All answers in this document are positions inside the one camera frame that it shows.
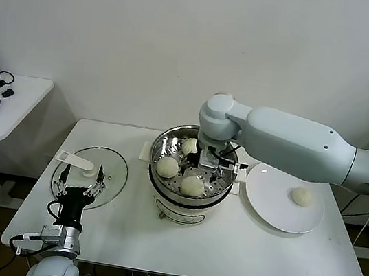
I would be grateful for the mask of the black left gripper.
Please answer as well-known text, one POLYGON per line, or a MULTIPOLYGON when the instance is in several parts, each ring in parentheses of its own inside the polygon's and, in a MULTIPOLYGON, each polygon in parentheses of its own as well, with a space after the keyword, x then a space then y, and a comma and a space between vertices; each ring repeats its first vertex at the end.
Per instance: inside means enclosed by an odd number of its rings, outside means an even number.
MULTIPOLYGON (((52 194, 62 193, 66 189, 67 179, 70 172, 70 165, 67 163, 59 163, 54 170, 54 179, 52 184, 52 194)), ((54 225, 73 227, 81 229, 82 225, 80 219, 82 218, 82 212, 84 207, 90 205, 93 198, 98 197, 105 189, 104 179, 106 175, 103 172, 103 166, 97 173, 96 181, 93 185, 90 185, 87 189, 85 187, 69 187, 66 194, 61 194, 57 201, 61 204, 61 212, 58 219, 53 222, 54 225)))

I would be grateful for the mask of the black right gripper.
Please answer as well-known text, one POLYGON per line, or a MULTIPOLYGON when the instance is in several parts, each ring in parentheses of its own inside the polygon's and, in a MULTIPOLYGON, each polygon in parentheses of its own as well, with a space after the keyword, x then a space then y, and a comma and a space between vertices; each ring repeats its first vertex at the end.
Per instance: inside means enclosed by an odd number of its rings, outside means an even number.
POLYGON ((180 162, 181 168, 196 168, 197 174, 207 177, 206 190, 210 193, 220 194, 226 192, 234 183, 235 173, 231 170, 223 170, 220 166, 213 168, 198 164, 200 152, 188 153, 180 162))

